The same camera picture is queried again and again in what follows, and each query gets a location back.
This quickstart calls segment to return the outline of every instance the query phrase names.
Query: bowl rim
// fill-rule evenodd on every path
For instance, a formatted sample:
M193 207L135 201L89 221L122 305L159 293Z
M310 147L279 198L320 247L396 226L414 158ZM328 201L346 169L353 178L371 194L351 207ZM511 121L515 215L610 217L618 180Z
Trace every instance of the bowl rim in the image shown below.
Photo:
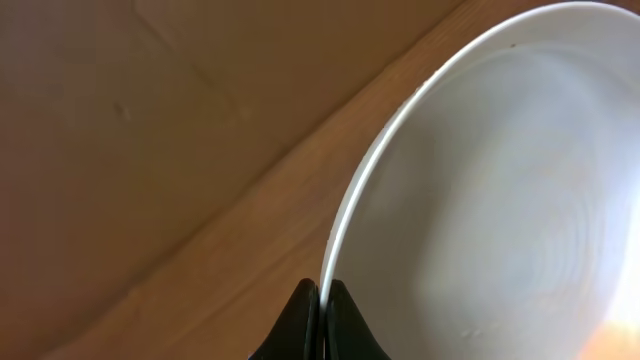
M351 222L351 217L356 209L360 197L364 191L373 170L376 168L378 161L386 150L400 126L404 124L409 115L416 109L419 102L425 95L438 83L438 81L449 72L460 60L469 55L478 46L495 36L496 34L508 30L516 23L524 20L543 16L550 12L561 11L565 9L595 9L598 11L614 12L622 16L630 16L635 20L640 16L635 13L620 8L618 6L595 3L589 1L576 1L568 3L557 3L534 8L513 16L482 33L474 40L465 45L456 52L449 60L447 60L433 75L427 79L416 91L398 108L395 114L387 121L383 129L377 135L373 143L369 146L366 154L360 161L351 182L345 191L340 203L340 207L336 213L333 226L325 249L324 259L322 263L322 271L320 276L320 315L324 314L329 299L329 290L335 266L340 253L342 242L346 235L347 229Z

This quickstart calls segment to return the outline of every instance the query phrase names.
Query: wooden surface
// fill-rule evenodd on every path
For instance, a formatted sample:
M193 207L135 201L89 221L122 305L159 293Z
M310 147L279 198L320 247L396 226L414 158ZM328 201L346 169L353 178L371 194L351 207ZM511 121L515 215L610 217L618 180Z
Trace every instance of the wooden surface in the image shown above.
M318 279L342 195L397 107L492 25L545 0L467 0L235 205L46 360L246 359L297 281ZM623 3L638 10L637 1Z

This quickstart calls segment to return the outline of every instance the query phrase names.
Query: brown cardboard surface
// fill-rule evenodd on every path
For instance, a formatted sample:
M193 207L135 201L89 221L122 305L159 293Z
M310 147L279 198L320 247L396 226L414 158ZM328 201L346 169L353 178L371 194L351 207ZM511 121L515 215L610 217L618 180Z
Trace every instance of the brown cardboard surface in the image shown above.
M0 2L0 358L118 299L282 154L126 1Z
M135 0L244 119L296 144L461 0Z

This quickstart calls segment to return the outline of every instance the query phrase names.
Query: wooden table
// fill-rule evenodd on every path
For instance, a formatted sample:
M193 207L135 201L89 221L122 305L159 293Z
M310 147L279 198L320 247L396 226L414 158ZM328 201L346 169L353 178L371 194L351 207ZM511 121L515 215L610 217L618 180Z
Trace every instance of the wooden table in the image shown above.
M246 359L297 282L319 278L351 176L402 102L451 55L546 0L467 0L298 145L228 212L45 359ZM640 10L638 1L616 1Z

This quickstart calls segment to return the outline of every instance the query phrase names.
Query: black object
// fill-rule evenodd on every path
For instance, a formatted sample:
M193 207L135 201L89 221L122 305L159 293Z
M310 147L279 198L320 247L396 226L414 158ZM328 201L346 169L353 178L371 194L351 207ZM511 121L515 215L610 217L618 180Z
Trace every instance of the black object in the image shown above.
M333 280L320 318L318 288L300 281L262 345L249 360L390 360L342 281Z

